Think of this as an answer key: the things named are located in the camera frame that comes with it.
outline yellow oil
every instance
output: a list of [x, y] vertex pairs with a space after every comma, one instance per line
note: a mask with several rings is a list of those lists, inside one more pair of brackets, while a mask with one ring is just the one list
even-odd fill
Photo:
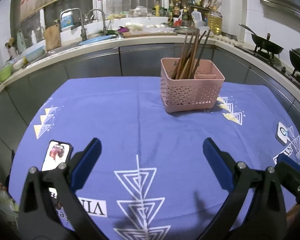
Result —
[[218, 11], [212, 10], [208, 14], [208, 26], [214, 35], [222, 33], [222, 16]]

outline tablecloth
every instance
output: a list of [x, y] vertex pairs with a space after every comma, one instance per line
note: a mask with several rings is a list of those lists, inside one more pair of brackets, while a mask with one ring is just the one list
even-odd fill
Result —
[[[289, 130], [286, 146], [275, 137], [279, 122]], [[42, 167], [50, 140], [71, 143], [75, 153], [93, 137], [101, 140], [102, 154], [76, 194], [111, 240], [199, 236], [227, 196], [202, 152], [205, 138], [250, 168], [274, 166], [281, 152], [300, 165], [298, 131], [264, 86], [225, 82], [211, 110], [167, 114], [160, 78], [73, 79], [45, 102], [26, 130], [11, 170], [12, 197], [20, 201], [28, 169]], [[289, 210], [295, 198], [283, 192]], [[251, 194], [234, 226], [244, 219], [250, 199]], [[64, 210], [59, 216], [71, 228]]]

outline silver bolt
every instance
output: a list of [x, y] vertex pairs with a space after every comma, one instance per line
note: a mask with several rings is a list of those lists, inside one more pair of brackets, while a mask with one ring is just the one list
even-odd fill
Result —
[[66, 168], [66, 166], [67, 166], [66, 163], [60, 163], [60, 164], [58, 165], [58, 168], [59, 168], [60, 170], [64, 170], [64, 169]]
[[268, 172], [269, 172], [269, 173], [274, 173], [274, 167], [271, 167], [271, 166], [268, 167]]
[[240, 170], [243, 170], [247, 167], [247, 165], [244, 162], [238, 162], [237, 165]]
[[36, 167], [31, 167], [30, 169], [29, 169], [29, 172], [31, 173], [31, 174], [35, 174], [36, 172], [37, 172], [37, 168]]

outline wooden cutting board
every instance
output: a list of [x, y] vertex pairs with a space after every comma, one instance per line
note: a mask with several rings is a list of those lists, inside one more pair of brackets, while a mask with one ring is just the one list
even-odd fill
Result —
[[147, 33], [141, 32], [138, 34], [131, 34], [130, 32], [122, 33], [124, 38], [135, 38], [135, 37], [145, 37], [145, 36], [176, 36], [177, 33]]
[[44, 31], [44, 38], [46, 40], [46, 50], [50, 51], [61, 47], [61, 37], [59, 24], [53, 25]]

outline utensil holder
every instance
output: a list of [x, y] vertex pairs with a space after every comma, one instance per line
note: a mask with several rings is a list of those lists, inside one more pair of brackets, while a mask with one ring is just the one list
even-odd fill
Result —
[[179, 60], [161, 59], [161, 99], [166, 112], [212, 108], [225, 77], [211, 60], [201, 59], [194, 79], [173, 80]]

